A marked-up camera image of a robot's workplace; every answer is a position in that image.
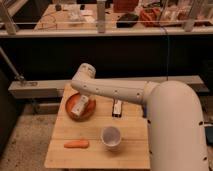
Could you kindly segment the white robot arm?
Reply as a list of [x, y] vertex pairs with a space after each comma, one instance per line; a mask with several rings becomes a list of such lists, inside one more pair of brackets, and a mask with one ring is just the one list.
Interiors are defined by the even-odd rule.
[[190, 86], [173, 80], [97, 79], [95, 73], [92, 65], [81, 64], [72, 88], [146, 109], [151, 171], [209, 171], [202, 106]]

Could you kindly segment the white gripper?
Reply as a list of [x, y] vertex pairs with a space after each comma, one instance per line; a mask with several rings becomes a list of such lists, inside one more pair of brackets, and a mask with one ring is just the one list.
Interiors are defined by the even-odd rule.
[[73, 107], [71, 113], [75, 118], [80, 118], [89, 104], [89, 97], [85, 95], [77, 95], [72, 98]]

